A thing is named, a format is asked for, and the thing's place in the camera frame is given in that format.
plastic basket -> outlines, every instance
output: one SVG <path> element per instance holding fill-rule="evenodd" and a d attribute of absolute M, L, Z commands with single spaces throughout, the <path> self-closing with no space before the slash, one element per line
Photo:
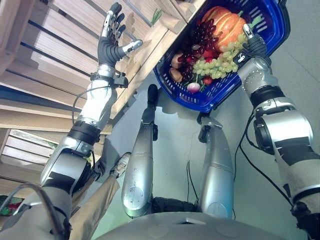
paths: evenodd
<path fill-rule="evenodd" d="M 223 79 L 214 81 L 207 86 L 203 92 L 195 94 L 189 93 L 183 83 L 174 82 L 170 75 L 171 59 L 180 49 L 181 42 L 190 34 L 190 30 L 195 26 L 196 20 L 200 19 L 210 8 L 223 6 L 238 13 L 243 11 L 242 18 L 247 23 L 261 15 L 262 22 L 259 23 L 253 32 L 258 33 L 266 42 L 268 54 L 271 55 L 289 36 L 290 21 L 286 9 L 286 1 L 276 0 L 208 0 L 197 15 L 188 24 L 172 46 L 155 66 L 154 72 L 158 82 L 168 96 L 178 104 L 196 111 L 208 113 L 221 104 L 240 85 L 241 80 L 237 73 L 229 73 Z"/>

gray floor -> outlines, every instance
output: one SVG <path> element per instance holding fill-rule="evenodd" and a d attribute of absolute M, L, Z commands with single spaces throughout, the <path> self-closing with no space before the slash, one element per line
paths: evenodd
<path fill-rule="evenodd" d="M 319 78 L 319 1 L 288 0 L 291 18 L 289 39 L 272 55 L 273 74 L 279 79 L 283 92 L 291 97 L 313 127 L 315 151 L 320 152 L 320 78 Z M 136 101 L 120 119 L 108 138 L 106 146 L 108 163 L 131 151 L 138 133 L 141 115 L 146 107 L 147 88 L 156 83 L 151 73 L 134 96 Z M 224 132 L 231 154 L 235 153 L 252 106 L 246 94 L 238 89 L 219 108 L 211 113 L 224 125 Z M 153 195 L 187 200 L 186 163 L 191 160 L 191 174 L 195 188 L 199 190 L 205 145 L 198 141 L 200 126 L 198 113 L 171 101 L 160 93 L 156 110 L 158 140 L 154 142 Z M 244 150 L 252 161 L 274 182 L 281 186 L 277 164 L 270 155 L 248 144 Z M 99 186 L 95 183 L 92 194 Z M 195 196 L 191 192 L 191 201 Z M 296 228 L 296 220 L 290 214 L 290 206 L 283 197 L 244 159 L 237 158 L 234 209 L 237 221 L 247 223 L 290 240 L 306 240 L 306 234 Z M 92 239 L 129 221 L 121 204 L 119 190 Z"/>

wooden slat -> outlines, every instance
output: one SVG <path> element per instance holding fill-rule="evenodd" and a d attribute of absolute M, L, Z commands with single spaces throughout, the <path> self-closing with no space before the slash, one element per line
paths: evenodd
<path fill-rule="evenodd" d="M 38 136 L 40 138 L 43 138 L 43 139 L 48 140 L 50 142 L 53 142 L 55 144 L 60 143 L 62 138 L 67 136 L 67 133 L 64 133 L 64 132 L 34 131 L 34 130 L 25 130 L 24 132 L 27 132 L 29 134 Z M 103 151 L 103 148 L 104 148 L 104 144 L 103 144 L 102 139 L 104 141 L 105 135 L 101 135 L 100 136 L 100 141 L 95 143 L 94 146 L 93 146 L 94 155 L 96 155 L 96 156 L 101 156 L 102 155 L 102 151 Z"/>
<path fill-rule="evenodd" d="M 107 12 L 115 1 L 93 0 L 93 2 L 96 3 L 105 12 Z M 150 0 L 143 1 L 143 5 L 149 5 L 150 2 Z M 121 13 L 124 13 L 125 15 L 125 19 L 121 23 L 125 24 L 125 30 L 133 34 L 137 39 L 144 40 L 147 32 L 150 30 L 150 27 L 135 12 L 133 12 L 132 9 L 127 4 L 125 4 L 123 0 L 119 1 L 119 3 L 122 6 Z"/>
<path fill-rule="evenodd" d="M 24 161 L 24 160 L 21 160 L 21 159 L 18 159 L 18 158 L 14 158 L 14 157 L 11 157 L 11 156 L 6 156 L 6 155 L 0 156 L 0 160 L 4 164 L 9 164 L 9 165 L 12 165 L 12 166 L 17 166 L 17 167 L 20 167 L 20 168 L 33 170 L 33 171 L 37 171 L 37 172 L 40 172 L 40 173 L 45 168 L 44 165 L 37 164 L 37 163 L 34 163 L 34 162 Z"/>
<path fill-rule="evenodd" d="M 6 163 L 0 163 L 0 178 L 6 178 L 13 181 L 21 181 L 25 183 L 40 183 L 41 173 L 38 171 L 13 166 Z"/>
<path fill-rule="evenodd" d="M 172 31 L 167 31 L 164 37 L 161 39 L 161 42 L 154 48 L 154 51 L 148 57 L 145 64 L 139 69 L 137 74 L 131 80 L 128 88 L 124 91 L 116 100 L 116 102 L 112 106 L 111 116 L 113 119 L 125 106 L 128 102 L 129 98 L 134 94 L 136 89 L 140 86 L 140 84 L 144 81 L 144 79 L 148 76 L 148 74 L 152 71 L 152 69 L 156 66 L 161 57 L 166 53 L 171 44 L 178 37 L 178 34 L 174 34 Z"/>
<path fill-rule="evenodd" d="M 54 134 L 55 132 L 46 131 L 45 133 L 48 133 L 48 134 L 53 133 Z M 53 146 L 53 144 L 55 144 L 55 142 L 53 143 L 50 140 L 43 139 L 42 137 L 38 137 L 38 136 L 30 134 L 26 131 L 21 131 L 18 129 L 11 129 L 9 135 L 13 136 L 15 138 L 18 138 L 18 139 L 27 140 L 28 142 L 32 142 L 34 144 L 41 145 L 41 146 L 44 146 L 47 148 L 52 149 L 53 147 L 55 147 L 55 146 Z"/>
<path fill-rule="evenodd" d="M 76 98 L 70 93 L 7 71 L 0 76 L 0 85 L 69 106 L 74 104 Z M 85 99 L 79 98 L 76 107 L 82 108 L 85 102 Z"/>
<path fill-rule="evenodd" d="M 0 53 L 2 53 L 7 46 L 19 5 L 20 0 L 2 0 L 0 2 Z"/>
<path fill-rule="evenodd" d="M 58 117 L 58 118 L 64 118 L 64 119 L 72 118 L 72 112 L 68 110 L 34 105 L 34 104 L 24 103 L 20 101 L 11 101 L 6 99 L 0 99 L 0 109 L 22 112 L 22 113 L 29 113 L 29 114 L 39 114 L 39 115 Z"/>
<path fill-rule="evenodd" d="M 105 17 L 84 0 L 52 0 L 51 3 L 100 35 Z"/>
<path fill-rule="evenodd" d="M 0 178 L 0 194 L 9 195 L 20 185 L 21 185 L 20 182 Z M 25 199 L 29 194 L 33 192 L 34 191 L 30 188 L 23 188 L 19 192 L 17 192 L 14 196 L 16 198 Z"/>
<path fill-rule="evenodd" d="M 19 8 L 15 15 L 15 19 L 10 30 L 10 35 L 7 40 L 5 50 L 3 52 L 0 51 L 0 75 L 6 70 L 6 68 L 14 61 L 16 57 L 22 36 L 26 29 L 26 25 L 35 1 L 36 0 L 20 1 Z M 6 0 L 6 2 L 11 3 L 13 2 L 13 0 Z"/>
<path fill-rule="evenodd" d="M 82 88 L 87 88 L 90 83 L 90 77 L 76 70 L 71 69 L 55 60 L 50 59 L 36 51 L 20 46 L 16 55 L 16 60 L 32 68 L 53 75 L 57 78 L 68 81 Z"/>
<path fill-rule="evenodd" d="M 77 84 L 73 84 L 67 80 L 53 76 L 51 74 L 48 74 L 44 71 L 30 67 L 30 66 L 25 65 L 25 64 L 18 62 L 18 61 L 14 61 L 13 63 L 11 63 L 7 69 L 11 72 L 24 75 L 24 76 L 29 77 L 31 79 L 37 80 L 43 84 L 46 84 L 51 87 L 55 87 L 57 89 L 63 90 L 65 92 L 68 92 L 68 93 L 71 93 L 74 95 L 78 95 L 78 94 L 84 92 L 89 85 L 89 83 L 87 83 L 87 81 L 86 81 L 85 82 L 86 86 L 81 87 Z"/>
<path fill-rule="evenodd" d="M 10 129 L 0 128 L 0 156 L 6 145 L 9 133 L 10 133 Z"/>
<path fill-rule="evenodd" d="M 31 163 L 42 165 L 45 165 L 49 159 L 48 157 L 33 154 L 10 146 L 5 146 L 2 154 L 16 159 L 21 159 Z"/>
<path fill-rule="evenodd" d="M 68 133 L 71 127 L 71 120 L 66 118 L 0 110 L 0 128 Z M 101 134 L 109 135 L 111 131 L 112 125 L 107 124 Z"/>
<path fill-rule="evenodd" d="M 22 140 L 13 136 L 9 136 L 6 141 L 6 146 L 20 149 L 29 153 L 38 154 L 49 158 L 50 155 L 54 152 L 52 148 L 41 146 L 30 141 Z"/>
<path fill-rule="evenodd" d="M 98 39 L 44 3 L 37 1 L 34 4 L 30 20 L 92 56 L 98 57 Z"/>
<path fill-rule="evenodd" d="M 97 61 L 31 24 L 26 26 L 22 42 L 84 71 L 87 74 L 97 70 Z"/>

sneaker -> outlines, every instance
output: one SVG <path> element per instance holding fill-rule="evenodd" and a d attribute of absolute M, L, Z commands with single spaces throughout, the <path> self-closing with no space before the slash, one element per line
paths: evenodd
<path fill-rule="evenodd" d="M 122 174 L 124 174 L 127 169 L 130 156 L 131 152 L 126 152 L 125 154 L 123 154 L 122 157 L 120 157 L 120 159 L 115 163 L 113 168 L 111 168 L 110 175 L 113 175 L 116 178 L 122 176 Z"/>

red object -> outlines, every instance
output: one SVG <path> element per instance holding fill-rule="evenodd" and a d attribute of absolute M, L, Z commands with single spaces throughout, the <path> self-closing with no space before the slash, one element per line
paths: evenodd
<path fill-rule="evenodd" d="M 212 84 L 212 78 L 211 77 L 206 77 L 205 79 L 203 79 L 203 84 L 204 85 L 210 85 L 210 84 Z"/>
<path fill-rule="evenodd" d="M 208 22 L 211 19 L 214 20 L 216 29 L 213 32 L 213 36 L 219 36 L 217 42 L 218 49 L 222 46 L 227 46 L 230 42 L 236 42 L 238 35 L 243 32 L 243 25 L 246 21 L 238 14 L 230 12 L 228 9 L 222 6 L 215 6 L 209 9 L 202 18 L 202 22 Z"/>

